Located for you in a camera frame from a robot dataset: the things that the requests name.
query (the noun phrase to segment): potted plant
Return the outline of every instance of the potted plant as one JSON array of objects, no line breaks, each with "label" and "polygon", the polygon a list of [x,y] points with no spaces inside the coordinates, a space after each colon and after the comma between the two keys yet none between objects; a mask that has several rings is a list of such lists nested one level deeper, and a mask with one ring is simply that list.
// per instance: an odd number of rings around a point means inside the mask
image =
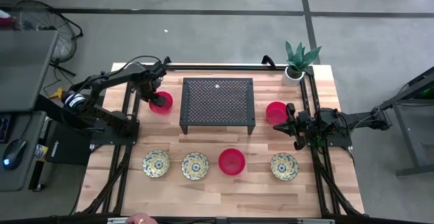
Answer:
[{"label": "potted plant", "polygon": [[321,47],[315,48],[304,54],[302,43],[298,44],[295,53],[292,51],[291,44],[286,42],[286,52],[288,54],[288,67],[282,76],[282,82],[287,86],[296,86],[304,76],[304,70],[318,58]]}]

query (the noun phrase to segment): yellow and blue plate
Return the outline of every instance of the yellow and blue plate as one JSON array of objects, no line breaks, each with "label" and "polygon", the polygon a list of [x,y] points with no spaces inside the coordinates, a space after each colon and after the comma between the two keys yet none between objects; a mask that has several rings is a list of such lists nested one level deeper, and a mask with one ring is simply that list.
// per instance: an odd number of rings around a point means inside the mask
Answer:
[{"label": "yellow and blue plate", "polygon": [[271,159],[271,172],[282,181],[290,181],[298,174],[298,162],[289,153],[278,153]]},{"label": "yellow and blue plate", "polygon": [[170,157],[165,151],[155,149],[144,156],[142,166],[149,177],[161,177],[169,170]]},{"label": "yellow and blue plate", "polygon": [[210,170],[210,161],[204,154],[192,152],[186,155],[182,160],[181,170],[186,178],[199,180]]}]

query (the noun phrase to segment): red bowl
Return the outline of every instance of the red bowl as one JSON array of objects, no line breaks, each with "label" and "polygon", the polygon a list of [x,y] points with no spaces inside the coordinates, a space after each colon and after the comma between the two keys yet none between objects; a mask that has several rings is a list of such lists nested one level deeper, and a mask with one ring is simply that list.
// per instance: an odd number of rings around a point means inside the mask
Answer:
[{"label": "red bowl", "polygon": [[172,105],[174,104],[174,99],[168,92],[157,92],[158,95],[163,96],[167,99],[165,104],[161,107],[154,105],[152,101],[149,101],[149,108],[152,112],[155,112],[160,115],[164,115],[169,113],[172,110]]},{"label": "red bowl", "polygon": [[218,166],[229,176],[235,176],[243,171],[245,158],[238,149],[226,149],[218,158]]},{"label": "red bowl", "polygon": [[274,126],[285,122],[288,118],[286,105],[282,102],[272,102],[265,110],[265,117]]}]

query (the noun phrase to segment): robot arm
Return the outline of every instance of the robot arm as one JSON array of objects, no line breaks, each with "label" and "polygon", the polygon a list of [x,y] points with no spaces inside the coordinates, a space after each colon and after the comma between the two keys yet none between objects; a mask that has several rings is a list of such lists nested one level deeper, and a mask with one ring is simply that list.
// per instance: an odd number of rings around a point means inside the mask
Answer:
[{"label": "robot arm", "polygon": [[379,108],[370,112],[346,114],[337,109],[322,108],[312,118],[308,111],[298,112],[292,103],[286,105],[288,119],[273,128],[290,136],[296,137],[294,146],[301,150],[306,145],[306,139],[314,140],[311,146],[321,146],[317,142],[333,141],[333,146],[351,146],[351,132],[356,128],[369,127],[372,129],[388,130],[391,122],[387,114]]},{"label": "robot arm", "polygon": [[[89,76],[86,80],[72,85],[68,92],[62,93],[62,102],[65,105],[64,108],[75,115],[86,119],[102,119],[121,136],[128,136],[131,130],[131,120],[127,115],[120,111],[107,111],[96,104],[101,91],[129,82],[131,92],[136,91],[144,101],[151,100],[157,106],[161,106],[165,103],[165,98],[158,96],[155,92],[161,85],[164,75],[166,75],[165,64],[160,61],[152,66],[135,62],[118,71],[101,72],[101,75]],[[86,99],[80,91],[89,89],[91,90],[90,98]]]}]

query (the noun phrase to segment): wooden table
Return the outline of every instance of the wooden table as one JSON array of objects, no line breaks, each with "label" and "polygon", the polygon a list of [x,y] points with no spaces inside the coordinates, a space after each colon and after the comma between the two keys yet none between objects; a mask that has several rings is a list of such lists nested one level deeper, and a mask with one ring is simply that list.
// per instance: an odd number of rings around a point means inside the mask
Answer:
[{"label": "wooden table", "polygon": [[[115,63],[113,70],[122,65]],[[315,65],[313,69],[321,106],[339,109],[331,67]],[[191,126],[189,134],[184,135],[179,126],[183,77],[252,77],[256,114],[253,134],[248,136],[245,126]],[[283,86],[278,71],[173,71],[164,77],[159,91],[169,92],[174,106],[170,114],[157,115],[147,103],[140,102],[139,140],[132,151],[122,215],[146,212],[151,216],[183,217],[320,217],[309,148],[296,151],[294,138],[273,130],[265,119],[265,108],[275,100],[292,102],[297,111],[303,110],[300,86]],[[124,92],[125,85],[108,89],[104,108],[120,111]],[[239,149],[245,155],[246,167],[240,175],[227,176],[218,167],[218,156],[228,148]],[[149,178],[142,170],[143,157],[152,149],[166,150],[171,158],[169,171],[158,179]],[[199,181],[190,181],[181,173],[180,162],[192,151],[204,153],[211,163],[208,175]],[[271,173],[270,160],[279,152],[291,153],[300,164],[300,172],[293,181],[280,181]],[[113,146],[107,145],[91,155],[77,211],[86,208],[103,188],[112,153]],[[346,151],[334,147],[330,148],[330,157],[336,184],[352,205],[363,212],[351,158]],[[331,210],[328,189],[325,192]]]}]

